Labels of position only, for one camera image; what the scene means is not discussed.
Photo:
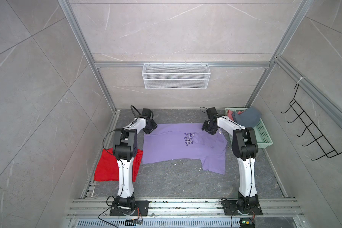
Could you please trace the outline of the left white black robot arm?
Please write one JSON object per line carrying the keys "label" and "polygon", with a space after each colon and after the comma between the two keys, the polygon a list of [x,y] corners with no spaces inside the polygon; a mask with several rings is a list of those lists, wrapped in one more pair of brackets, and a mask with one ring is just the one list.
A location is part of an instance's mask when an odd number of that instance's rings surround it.
{"label": "left white black robot arm", "polygon": [[144,131],[149,135],[157,124],[153,113],[137,116],[128,126],[115,129],[113,155],[117,160],[119,170],[119,190],[115,204],[122,209],[133,210],[135,197],[133,187],[133,163],[138,152],[137,134]]}

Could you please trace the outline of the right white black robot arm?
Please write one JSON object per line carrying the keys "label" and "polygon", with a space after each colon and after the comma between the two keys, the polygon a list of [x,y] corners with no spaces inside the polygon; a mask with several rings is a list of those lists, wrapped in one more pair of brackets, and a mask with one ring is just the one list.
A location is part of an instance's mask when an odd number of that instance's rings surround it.
{"label": "right white black robot arm", "polygon": [[202,130],[214,135],[220,128],[232,135],[232,152],[237,158],[240,175],[238,205],[241,208],[255,206],[258,203],[254,172],[258,153],[255,131],[252,127],[244,127],[227,116],[208,114],[208,120],[204,122]]}

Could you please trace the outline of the purple t shirt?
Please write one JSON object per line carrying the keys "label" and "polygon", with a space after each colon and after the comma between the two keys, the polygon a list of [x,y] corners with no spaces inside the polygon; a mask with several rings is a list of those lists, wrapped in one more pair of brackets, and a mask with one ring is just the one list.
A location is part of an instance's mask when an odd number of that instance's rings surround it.
{"label": "purple t shirt", "polygon": [[201,128],[201,123],[158,125],[144,136],[142,162],[199,159],[203,170],[224,175],[228,141],[220,129],[211,135]]}

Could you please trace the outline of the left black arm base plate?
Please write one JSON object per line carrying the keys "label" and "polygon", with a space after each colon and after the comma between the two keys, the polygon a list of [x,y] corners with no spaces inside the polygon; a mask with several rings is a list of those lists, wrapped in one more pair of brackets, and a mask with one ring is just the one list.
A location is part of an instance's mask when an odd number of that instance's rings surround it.
{"label": "left black arm base plate", "polygon": [[116,203],[112,203],[110,216],[147,216],[149,210],[149,201],[136,200],[131,208],[122,207]]}

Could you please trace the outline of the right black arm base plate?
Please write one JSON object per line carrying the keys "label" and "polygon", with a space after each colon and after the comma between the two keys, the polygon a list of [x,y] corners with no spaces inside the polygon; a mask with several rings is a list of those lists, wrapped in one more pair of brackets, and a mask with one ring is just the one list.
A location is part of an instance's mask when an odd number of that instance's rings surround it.
{"label": "right black arm base plate", "polygon": [[237,215],[263,215],[259,203],[247,204],[240,200],[221,199],[220,201],[226,216]]}

